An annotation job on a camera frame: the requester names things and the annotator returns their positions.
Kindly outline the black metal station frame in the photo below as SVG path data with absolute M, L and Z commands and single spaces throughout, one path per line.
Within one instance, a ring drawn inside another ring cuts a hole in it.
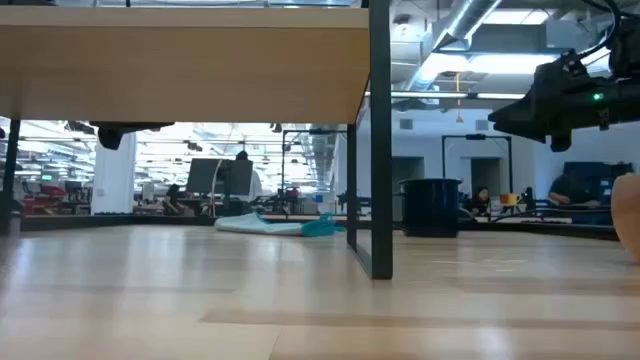
M 465 134 L 465 135 L 442 135 L 441 136 L 441 176 L 446 178 L 447 172 L 447 147 L 446 140 L 448 138 L 455 139 L 464 139 L 465 141 L 485 141 L 487 139 L 501 139 L 507 143 L 507 152 L 508 152 L 508 179 L 509 179 L 509 192 L 514 191 L 514 178 L 513 178 L 513 145 L 512 145 L 512 137 L 504 136 L 504 135 L 486 135 L 482 133 L 475 134 Z
M 340 126 L 308 125 L 285 129 L 281 136 L 281 161 L 277 190 L 281 211 L 289 215 L 320 213 L 318 204 L 305 209 L 305 203 L 330 200 L 334 195 L 335 150 L 346 134 Z

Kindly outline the white pillar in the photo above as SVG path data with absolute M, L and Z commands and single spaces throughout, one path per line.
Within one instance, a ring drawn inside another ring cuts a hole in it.
M 137 134 L 125 134 L 117 150 L 96 144 L 91 214 L 133 211 Z

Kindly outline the white cloth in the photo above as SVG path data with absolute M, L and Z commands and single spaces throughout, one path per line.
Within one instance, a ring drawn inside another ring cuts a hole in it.
M 221 217 L 214 223 L 217 231 L 263 234 L 302 236 L 301 223 L 272 223 L 263 219 L 258 213 L 248 213 L 240 216 Z

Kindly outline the red equipment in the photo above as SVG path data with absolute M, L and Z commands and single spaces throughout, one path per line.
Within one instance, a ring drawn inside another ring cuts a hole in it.
M 24 190 L 25 215 L 53 215 L 66 193 L 56 186 L 44 185 L 36 190 Z

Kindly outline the person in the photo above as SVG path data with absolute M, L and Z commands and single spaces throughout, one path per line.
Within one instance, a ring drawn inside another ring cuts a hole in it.
M 564 172 L 551 184 L 547 200 L 556 206 L 597 207 L 597 197 L 575 172 Z
M 237 155 L 236 155 L 236 160 L 237 161 L 242 161 L 242 160 L 246 160 L 248 161 L 248 153 L 244 150 L 240 151 Z M 262 194 L 262 183 L 259 177 L 259 174 L 257 173 L 257 171 L 255 169 L 252 170 L 252 175 L 251 175 L 251 186 L 249 189 L 249 194 L 248 195 L 239 195 L 238 199 L 243 201 L 243 202 L 251 202 L 253 200 L 255 200 L 258 196 L 260 196 Z
M 490 204 L 491 198 L 489 189 L 481 186 L 472 195 L 466 205 L 466 210 L 473 216 L 487 216 L 490 213 Z
M 193 216 L 194 211 L 190 207 L 181 204 L 178 201 L 178 195 L 179 186 L 177 184 L 170 185 L 162 201 L 163 214 L 165 216 Z

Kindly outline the silver ceiling duct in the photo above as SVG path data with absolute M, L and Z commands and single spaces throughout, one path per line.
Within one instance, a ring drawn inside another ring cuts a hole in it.
M 399 91 L 427 91 L 441 70 L 434 63 L 437 50 L 459 43 L 468 50 L 472 36 L 486 18 L 503 0 L 454 0 L 447 16 L 435 23 L 428 23 L 420 37 L 419 62 L 413 74 L 400 86 Z

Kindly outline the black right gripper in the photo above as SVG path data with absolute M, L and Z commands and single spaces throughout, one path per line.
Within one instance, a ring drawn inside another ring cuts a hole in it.
M 610 77 L 593 77 L 571 52 L 538 66 L 530 97 L 488 116 L 496 131 L 545 143 L 563 152 L 576 129 L 640 121 L 640 55 L 613 51 Z

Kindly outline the dark computer monitors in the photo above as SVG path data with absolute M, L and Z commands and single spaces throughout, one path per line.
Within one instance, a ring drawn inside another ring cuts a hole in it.
M 191 161 L 186 190 L 198 194 L 248 195 L 253 163 L 249 160 L 195 158 Z

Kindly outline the black table edge rail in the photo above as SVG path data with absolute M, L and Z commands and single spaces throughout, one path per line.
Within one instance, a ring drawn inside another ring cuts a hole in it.
M 22 216 L 22 232 L 71 230 L 127 225 L 172 225 L 172 226 L 213 226 L 216 220 L 208 217 L 171 217 L 151 215 L 83 215 L 83 216 Z M 507 223 L 463 223 L 460 231 L 484 232 L 525 232 L 576 238 L 591 238 L 618 242 L 618 236 L 611 226 L 573 225 L 554 222 Z

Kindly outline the long ceiling strip light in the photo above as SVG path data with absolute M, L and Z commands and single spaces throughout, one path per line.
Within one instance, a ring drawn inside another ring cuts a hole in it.
M 410 92 L 392 91 L 392 98 L 414 99 L 470 99 L 470 100 L 519 100 L 525 94 L 519 93 L 477 93 L 477 92 Z

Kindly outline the blue bin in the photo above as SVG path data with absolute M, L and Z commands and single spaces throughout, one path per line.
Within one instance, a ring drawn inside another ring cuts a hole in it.
M 633 172 L 633 165 L 625 162 L 565 162 L 563 168 L 564 174 L 574 176 L 578 187 L 572 201 L 578 204 L 597 200 L 598 209 L 610 207 L 614 181 Z M 573 215 L 572 222 L 581 225 L 611 225 L 612 218 L 608 209 L 601 213 Z

